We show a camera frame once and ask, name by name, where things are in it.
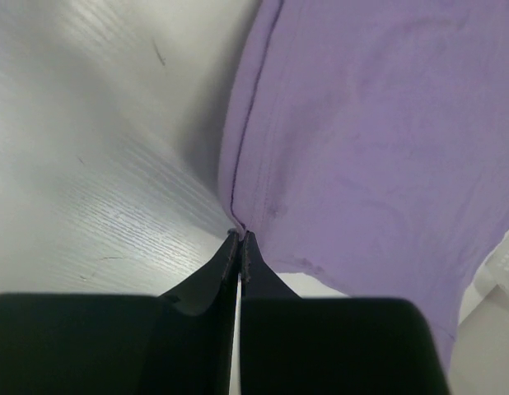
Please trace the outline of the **purple t shirt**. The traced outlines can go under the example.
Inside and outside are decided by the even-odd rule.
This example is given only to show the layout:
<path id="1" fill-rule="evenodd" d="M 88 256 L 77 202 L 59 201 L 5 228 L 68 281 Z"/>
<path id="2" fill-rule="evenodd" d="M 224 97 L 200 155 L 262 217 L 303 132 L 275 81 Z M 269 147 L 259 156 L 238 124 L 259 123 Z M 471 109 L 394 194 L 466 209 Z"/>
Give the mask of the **purple t shirt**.
<path id="1" fill-rule="evenodd" d="M 410 300 L 449 365 L 509 231 L 509 1 L 264 1 L 219 195 L 276 272 Z"/>

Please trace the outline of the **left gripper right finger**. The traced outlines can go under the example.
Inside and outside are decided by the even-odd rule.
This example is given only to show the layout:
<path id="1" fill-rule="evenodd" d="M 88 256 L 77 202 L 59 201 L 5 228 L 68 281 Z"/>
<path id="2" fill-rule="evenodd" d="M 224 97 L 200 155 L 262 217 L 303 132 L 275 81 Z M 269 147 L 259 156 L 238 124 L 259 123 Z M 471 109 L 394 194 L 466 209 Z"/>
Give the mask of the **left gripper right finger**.
<path id="1" fill-rule="evenodd" d="M 244 394 L 447 394 L 419 310 L 395 298 L 302 298 L 241 247 L 240 390 Z"/>

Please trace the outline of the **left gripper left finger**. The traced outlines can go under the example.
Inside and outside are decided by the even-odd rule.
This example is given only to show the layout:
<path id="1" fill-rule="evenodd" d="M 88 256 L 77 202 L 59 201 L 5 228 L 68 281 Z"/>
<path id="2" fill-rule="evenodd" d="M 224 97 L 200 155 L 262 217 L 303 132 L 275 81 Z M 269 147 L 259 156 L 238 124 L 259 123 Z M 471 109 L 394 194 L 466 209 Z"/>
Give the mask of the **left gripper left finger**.
<path id="1" fill-rule="evenodd" d="M 159 296 L 0 294 L 0 394 L 228 393 L 238 249 Z"/>

